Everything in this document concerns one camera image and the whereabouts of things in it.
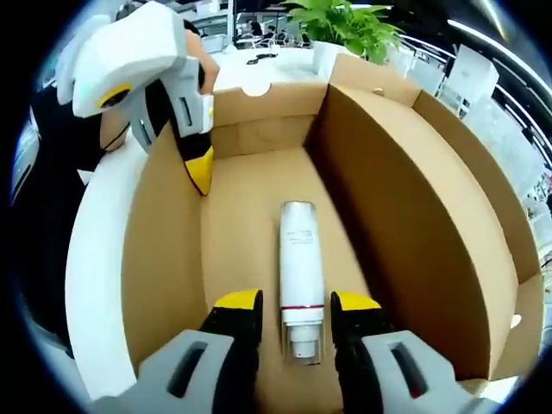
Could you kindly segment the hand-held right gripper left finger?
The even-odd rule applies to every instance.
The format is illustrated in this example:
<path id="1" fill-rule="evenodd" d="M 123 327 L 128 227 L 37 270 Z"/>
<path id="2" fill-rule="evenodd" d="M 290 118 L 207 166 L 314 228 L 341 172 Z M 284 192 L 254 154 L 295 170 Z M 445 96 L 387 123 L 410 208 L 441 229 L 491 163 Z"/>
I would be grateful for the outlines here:
<path id="1" fill-rule="evenodd" d="M 137 381 L 95 401 L 95 413 L 255 413 L 263 292 L 219 298 L 197 330 L 185 329 L 144 360 Z"/>

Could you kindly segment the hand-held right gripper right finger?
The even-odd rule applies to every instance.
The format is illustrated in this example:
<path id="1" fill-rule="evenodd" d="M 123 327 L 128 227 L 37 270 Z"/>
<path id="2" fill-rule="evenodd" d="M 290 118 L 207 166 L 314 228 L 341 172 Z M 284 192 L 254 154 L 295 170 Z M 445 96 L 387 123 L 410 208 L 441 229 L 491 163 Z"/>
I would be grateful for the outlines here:
<path id="1" fill-rule="evenodd" d="M 456 381 L 453 365 L 381 306 L 354 292 L 330 294 L 335 365 L 346 413 L 494 413 L 499 404 Z"/>

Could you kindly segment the person's left hand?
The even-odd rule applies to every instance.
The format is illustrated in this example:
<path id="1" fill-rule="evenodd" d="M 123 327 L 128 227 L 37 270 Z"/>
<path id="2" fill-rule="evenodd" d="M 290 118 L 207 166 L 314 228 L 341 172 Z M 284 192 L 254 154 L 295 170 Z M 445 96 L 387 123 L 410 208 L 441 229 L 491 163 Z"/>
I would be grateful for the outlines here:
<path id="1" fill-rule="evenodd" d="M 185 38 L 188 54 L 198 59 L 199 65 L 204 71 L 203 81 L 199 82 L 199 91 L 202 95 L 212 94 L 220 72 L 220 66 L 204 49 L 197 34 L 187 29 Z"/>

